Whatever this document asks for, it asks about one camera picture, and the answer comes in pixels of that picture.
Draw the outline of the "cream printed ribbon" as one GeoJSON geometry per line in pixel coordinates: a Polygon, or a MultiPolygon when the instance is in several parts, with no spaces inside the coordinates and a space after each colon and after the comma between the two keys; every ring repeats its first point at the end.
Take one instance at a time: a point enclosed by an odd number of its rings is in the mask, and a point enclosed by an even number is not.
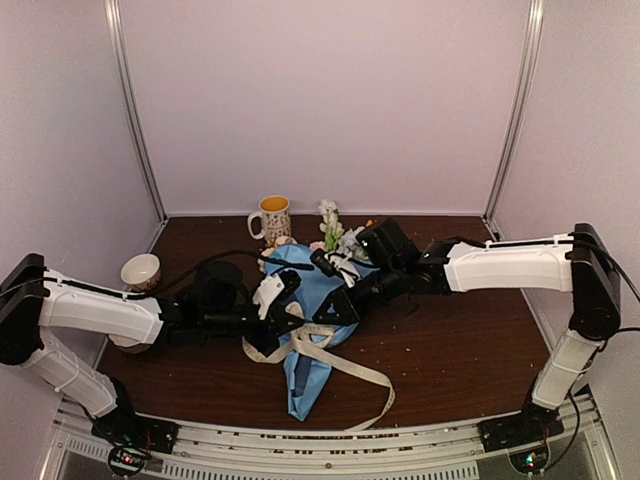
{"type": "Polygon", "coordinates": [[[242,338],[242,348],[248,358],[256,363],[278,364],[283,362],[288,354],[297,352],[303,356],[328,364],[352,377],[388,389],[388,397],[381,413],[369,420],[361,422],[347,429],[347,432],[364,431],[378,422],[393,406],[396,393],[389,377],[377,370],[341,358],[327,351],[325,347],[334,338],[334,328],[329,325],[305,323],[301,328],[289,333],[290,338],[280,345],[271,355],[259,353],[247,339],[242,338]]]}

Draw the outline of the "blue tissue paper sheet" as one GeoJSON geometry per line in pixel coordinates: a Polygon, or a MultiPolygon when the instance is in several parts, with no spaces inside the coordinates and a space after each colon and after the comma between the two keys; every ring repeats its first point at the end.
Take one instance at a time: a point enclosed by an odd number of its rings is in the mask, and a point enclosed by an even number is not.
{"type": "Polygon", "coordinates": [[[301,285],[288,297],[289,303],[285,306],[285,311],[301,319],[303,325],[277,337],[273,353],[264,355],[256,351],[250,356],[258,363],[283,365],[288,386],[288,411],[300,421],[307,418],[334,370],[387,388],[388,398],[382,409],[387,412],[395,400],[390,379],[379,371],[330,352],[332,347],[348,339],[356,326],[311,321],[311,315],[328,294],[344,284],[342,278],[328,276],[312,264],[311,255],[311,250],[300,244],[284,244],[271,253],[275,260],[302,263],[311,268],[300,272],[301,285]]]}

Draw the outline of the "pink fake flower stem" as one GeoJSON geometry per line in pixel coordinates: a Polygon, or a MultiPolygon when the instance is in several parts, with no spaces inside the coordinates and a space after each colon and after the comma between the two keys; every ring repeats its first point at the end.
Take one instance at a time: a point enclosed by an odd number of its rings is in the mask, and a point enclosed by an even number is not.
{"type": "Polygon", "coordinates": [[[320,251],[321,253],[326,253],[326,245],[324,241],[314,241],[311,242],[309,245],[309,248],[311,250],[312,253],[315,253],[316,251],[320,251]]]}

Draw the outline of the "white small fake flower stem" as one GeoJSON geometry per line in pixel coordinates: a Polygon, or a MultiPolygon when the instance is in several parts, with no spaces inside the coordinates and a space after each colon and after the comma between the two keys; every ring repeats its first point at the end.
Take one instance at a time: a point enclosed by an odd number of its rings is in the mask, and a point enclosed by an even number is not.
{"type": "Polygon", "coordinates": [[[325,235],[325,250],[327,252],[335,251],[344,234],[344,227],[339,218],[338,206],[333,200],[323,199],[318,206],[318,210],[322,217],[319,228],[325,235]]]}

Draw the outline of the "floral mug yellow inside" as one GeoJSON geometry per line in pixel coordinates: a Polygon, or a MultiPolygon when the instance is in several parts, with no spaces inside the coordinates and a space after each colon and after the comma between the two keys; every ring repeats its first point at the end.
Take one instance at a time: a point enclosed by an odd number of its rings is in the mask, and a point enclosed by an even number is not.
{"type": "Polygon", "coordinates": [[[247,229],[251,238],[263,240],[268,246],[273,246],[280,237],[289,237],[292,234],[289,199],[280,195],[263,198],[258,210],[248,216],[247,229]]]}

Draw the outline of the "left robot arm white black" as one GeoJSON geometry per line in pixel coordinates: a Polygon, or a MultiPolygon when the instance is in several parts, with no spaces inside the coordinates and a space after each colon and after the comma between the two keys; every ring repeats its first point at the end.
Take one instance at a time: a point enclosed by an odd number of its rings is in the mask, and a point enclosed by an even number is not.
{"type": "Polygon", "coordinates": [[[266,258],[275,266],[255,291],[229,253],[213,255],[186,271],[192,283],[174,296],[116,291],[66,277],[26,255],[1,284],[1,362],[31,369],[56,390],[103,421],[123,444],[144,433],[125,386],[101,374],[62,344],[55,328],[107,335],[118,348],[182,347],[212,338],[243,336],[262,351],[302,325],[282,302],[311,265],[266,258]]]}

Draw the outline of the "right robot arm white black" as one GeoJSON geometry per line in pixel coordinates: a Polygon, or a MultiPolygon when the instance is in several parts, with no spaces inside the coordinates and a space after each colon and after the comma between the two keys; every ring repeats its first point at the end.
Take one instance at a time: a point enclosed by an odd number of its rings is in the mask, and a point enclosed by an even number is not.
{"type": "Polygon", "coordinates": [[[513,419],[519,440],[533,441],[550,426],[550,412],[621,329],[620,284],[628,277],[588,223],[549,238],[476,242],[456,237],[421,251],[396,221],[388,219],[365,228],[356,240],[372,263],[372,273],[364,278],[349,271],[349,259],[340,254],[312,255],[326,275],[345,276],[343,286],[328,294],[314,313],[318,324],[358,323],[374,306],[403,294],[489,289],[571,294],[573,313],[567,330],[538,374],[526,409],[513,419]]]}

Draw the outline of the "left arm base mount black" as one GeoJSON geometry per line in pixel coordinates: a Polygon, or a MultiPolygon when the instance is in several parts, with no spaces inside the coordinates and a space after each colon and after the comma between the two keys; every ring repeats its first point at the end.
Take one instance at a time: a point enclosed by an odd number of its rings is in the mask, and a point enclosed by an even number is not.
{"type": "Polygon", "coordinates": [[[153,453],[171,454],[179,426],[168,420],[154,419],[135,412],[126,387],[110,378],[115,388],[116,407],[102,417],[85,413],[92,424],[93,436],[111,445],[107,466],[118,477],[139,474],[154,457],[153,453]]]}

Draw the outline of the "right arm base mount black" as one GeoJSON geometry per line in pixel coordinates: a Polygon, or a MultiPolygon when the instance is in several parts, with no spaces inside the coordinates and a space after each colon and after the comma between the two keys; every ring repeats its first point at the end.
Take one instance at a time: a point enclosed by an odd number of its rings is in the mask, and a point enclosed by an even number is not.
{"type": "Polygon", "coordinates": [[[527,395],[517,413],[483,420],[478,424],[485,453],[541,443],[565,431],[558,409],[548,409],[527,395]]]}

